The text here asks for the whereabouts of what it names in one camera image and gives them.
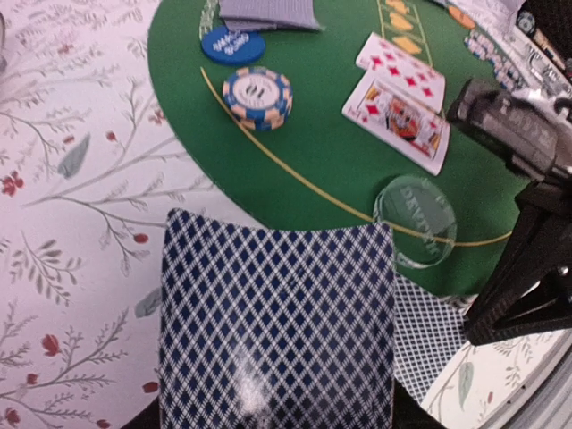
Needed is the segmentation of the blue checkered playing card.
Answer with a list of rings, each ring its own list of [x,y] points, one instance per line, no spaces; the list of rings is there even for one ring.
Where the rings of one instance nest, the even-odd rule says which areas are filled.
[[[312,0],[225,0],[219,2],[219,17],[238,31],[323,28]]]

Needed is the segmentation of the deck of playing cards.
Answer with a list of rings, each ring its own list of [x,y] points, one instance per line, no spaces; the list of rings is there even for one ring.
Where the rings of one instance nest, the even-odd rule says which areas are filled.
[[[162,427],[390,427],[394,286],[386,224],[279,231],[172,210]]]

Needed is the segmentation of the stack of poker chips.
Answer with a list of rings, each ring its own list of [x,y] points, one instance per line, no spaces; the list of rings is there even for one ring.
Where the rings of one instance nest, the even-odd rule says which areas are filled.
[[[223,83],[223,100],[244,128],[270,131],[288,120],[293,89],[283,74],[265,67],[245,67]]]

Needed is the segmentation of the orange big blind button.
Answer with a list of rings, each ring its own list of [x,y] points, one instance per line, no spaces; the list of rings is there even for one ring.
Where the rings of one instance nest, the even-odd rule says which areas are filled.
[[[447,9],[451,18],[461,27],[470,30],[476,28],[476,23],[473,21],[473,19],[469,15],[465,14],[462,10],[460,10],[456,5],[450,4]]]

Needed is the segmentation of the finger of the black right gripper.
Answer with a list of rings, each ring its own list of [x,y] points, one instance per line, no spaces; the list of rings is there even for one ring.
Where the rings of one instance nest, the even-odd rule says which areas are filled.
[[[571,327],[571,186],[532,182],[499,263],[464,317],[473,345]]]

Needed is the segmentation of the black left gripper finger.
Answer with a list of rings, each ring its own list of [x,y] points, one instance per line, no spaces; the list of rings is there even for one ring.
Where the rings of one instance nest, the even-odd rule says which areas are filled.
[[[395,386],[392,428],[442,429],[442,424],[424,411],[403,386]]]

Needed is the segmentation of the clear round dealer button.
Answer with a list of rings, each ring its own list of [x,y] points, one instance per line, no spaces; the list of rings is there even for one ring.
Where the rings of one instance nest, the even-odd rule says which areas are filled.
[[[396,262],[410,269],[440,264],[453,250],[457,219],[442,191],[426,178],[393,178],[374,201],[373,218],[391,226]]]

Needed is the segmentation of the blue small blind button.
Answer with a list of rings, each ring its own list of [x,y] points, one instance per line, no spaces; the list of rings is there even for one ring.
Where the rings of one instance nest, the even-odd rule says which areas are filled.
[[[265,53],[265,40],[257,32],[216,27],[203,36],[201,48],[215,63],[241,66],[256,62]]]

